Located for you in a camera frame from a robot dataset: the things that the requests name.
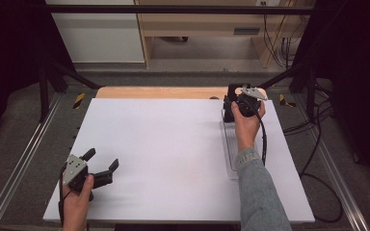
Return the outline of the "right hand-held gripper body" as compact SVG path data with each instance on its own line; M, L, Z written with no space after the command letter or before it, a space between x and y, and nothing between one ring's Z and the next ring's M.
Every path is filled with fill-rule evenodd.
M237 95L236 103L244 117L251 117L260 109L261 101L267 99L267 95L262 90L244 85L241 93Z

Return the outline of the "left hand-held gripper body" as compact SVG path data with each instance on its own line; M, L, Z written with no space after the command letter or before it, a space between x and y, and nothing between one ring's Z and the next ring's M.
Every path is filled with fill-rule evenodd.
M62 184L73 191L81 192L88 174L87 162L82 157L70 154L66 161Z

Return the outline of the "clear plastic container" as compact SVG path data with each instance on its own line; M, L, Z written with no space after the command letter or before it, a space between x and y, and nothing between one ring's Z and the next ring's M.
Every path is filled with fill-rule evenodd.
M227 176L230 180L237 181L238 175L235 160L238 155L238 143L235 134L235 123L225 122L225 110L221 110L221 116L221 133Z

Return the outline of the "person's right hand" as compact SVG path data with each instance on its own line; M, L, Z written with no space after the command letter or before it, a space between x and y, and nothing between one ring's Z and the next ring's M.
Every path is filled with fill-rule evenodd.
M236 102L231 103L231 111L235 120L235 134L237 139L238 151L254 147L254 141L260 127L259 119L266 114L265 104L261 103L258 115L245 117L241 114Z

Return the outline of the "white table board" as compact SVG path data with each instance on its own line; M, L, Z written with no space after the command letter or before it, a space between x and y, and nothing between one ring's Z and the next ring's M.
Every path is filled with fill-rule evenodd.
M72 154L89 149L91 172L119 162L113 182L94 190L88 218L114 223L233 223L239 189L227 175L222 101L91 101Z

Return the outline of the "black metal stand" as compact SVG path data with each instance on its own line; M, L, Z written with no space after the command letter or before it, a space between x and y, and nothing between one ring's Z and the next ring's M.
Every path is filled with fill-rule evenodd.
M312 68L311 64L295 64L291 68L281 72L276 77L260 84L259 87L266 90L274 84L289 77L292 78L289 86L291 93L301 93L303 90L306 90L305 115L311 122L314 122L316 77L315 70Z
M99 90L101 88L100 85L60 63L44 63L39 69L40 122L43 122L49 115L48 84L51 84L55 92L66 92L68 84L66 83L65 76L72 78L92 90Z

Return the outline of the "wooden table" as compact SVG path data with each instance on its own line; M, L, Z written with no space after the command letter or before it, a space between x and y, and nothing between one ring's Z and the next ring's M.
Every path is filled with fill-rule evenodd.
M223 99L227 87L103 87L96 98Z

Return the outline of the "wooden desk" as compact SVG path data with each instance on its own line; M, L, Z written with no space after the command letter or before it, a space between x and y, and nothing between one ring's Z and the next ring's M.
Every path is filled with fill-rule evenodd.
M257 7L256 0L134 0L141 5ZM279 7L302 7L304 0L280 0ZM262 14L140 13L143 37L249 38L263 67L274 60L284 38L303 35L308 17Z

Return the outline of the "white power outlet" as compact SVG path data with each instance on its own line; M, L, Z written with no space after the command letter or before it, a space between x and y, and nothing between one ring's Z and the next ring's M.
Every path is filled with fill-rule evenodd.
M278 7L280 0L256 0L257 7Z

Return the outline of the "black curtain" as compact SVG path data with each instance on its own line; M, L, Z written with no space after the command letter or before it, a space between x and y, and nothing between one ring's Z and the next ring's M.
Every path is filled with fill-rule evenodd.
M327 27L315 52L316 76L331 80L333 107L370 166L370 0L315 0L315 6L325 12L309 19L296 60Z
M43 54L73 69L65 43L51 13L26 10L26 5L44 5L46 0L0 0L0 119L11 93L39 81L39 62L27 35L35 32Z

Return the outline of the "white partition panel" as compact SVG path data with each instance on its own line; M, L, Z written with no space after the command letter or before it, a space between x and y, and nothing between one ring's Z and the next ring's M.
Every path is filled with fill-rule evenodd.
M53 13L74 63L143 63L134 13Z

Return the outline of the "yellow-handled clamp right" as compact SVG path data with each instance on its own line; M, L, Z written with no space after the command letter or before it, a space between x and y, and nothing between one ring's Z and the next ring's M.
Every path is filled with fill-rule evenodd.
M290 108L297 107L296 103L294 103L294 102L287 102L286 99L285 99L284 94L280 94L279 95L279 104L280 104L280 106L287 106L287 107L290 107Z

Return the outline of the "yellow-handled clamp left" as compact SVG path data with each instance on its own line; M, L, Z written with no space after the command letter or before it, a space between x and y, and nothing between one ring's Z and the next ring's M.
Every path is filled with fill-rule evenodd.
M72 109L78 109L85 97L85 93L79 93L75 99Z

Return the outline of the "silver metal rail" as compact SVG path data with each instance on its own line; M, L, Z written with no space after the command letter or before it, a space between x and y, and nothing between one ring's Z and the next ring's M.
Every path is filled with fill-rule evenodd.
M352 226L353 231L370 231L369 226L357 206L357 203L345 182L341 172L335 164L330 152L317 128L311 130L311 134L316 142L318 142L319 156L330 179L330 182L337 193L347 220Z
M35 129L33 136L29 139L28 144L22 152L19 160L14 167L12 174L7 180L3 190L0 192L0 220L6 212L13 195L16 192L28 166L30 165L35 153L37 152L40 143L49 127L54 114L56 114L59 104L63 99L62 93L55 93L49 104L49 111L43 121L41 121Z

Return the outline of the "black horizontal frame bar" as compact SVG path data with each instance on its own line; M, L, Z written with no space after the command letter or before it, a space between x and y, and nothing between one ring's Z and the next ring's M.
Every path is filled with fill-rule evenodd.
M193 13L193 14L286 14L310 15L311 7L226 7L168 5L45 5L51 13Z

